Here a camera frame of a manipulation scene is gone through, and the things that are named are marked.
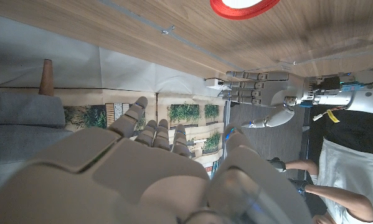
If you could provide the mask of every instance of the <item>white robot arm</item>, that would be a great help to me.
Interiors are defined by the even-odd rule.
[[[172,147],[166,120],[129,140],[146,105],[142,97],[108,129],[83,129],[28,161],[0,188],[0,223],[310,222],[293,185],[236,126],[212,180],[181,125]]]
[[[224,99],[275,108],[267,117],[246,121],[245,128],[274,127],[289,121],[292,107],[330,105],[373,113],[373,70],[302,78],[288,72],[227,72],[242,82],[224,82]]]

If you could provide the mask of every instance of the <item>gray floor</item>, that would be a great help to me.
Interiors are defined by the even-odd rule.
[[[235,105],[230,109],[230,122],[241,124],[263,118],[270,111],[271,108]],[[246,128],[243,131],[264,159],[279,157],[285,162],[292,161],[300,158],[304,114],[305,109],[296,106],[294,117],[286,124],[273,128]],[[297,173],[297,170],[286,171],[287,178],[297,178]]]

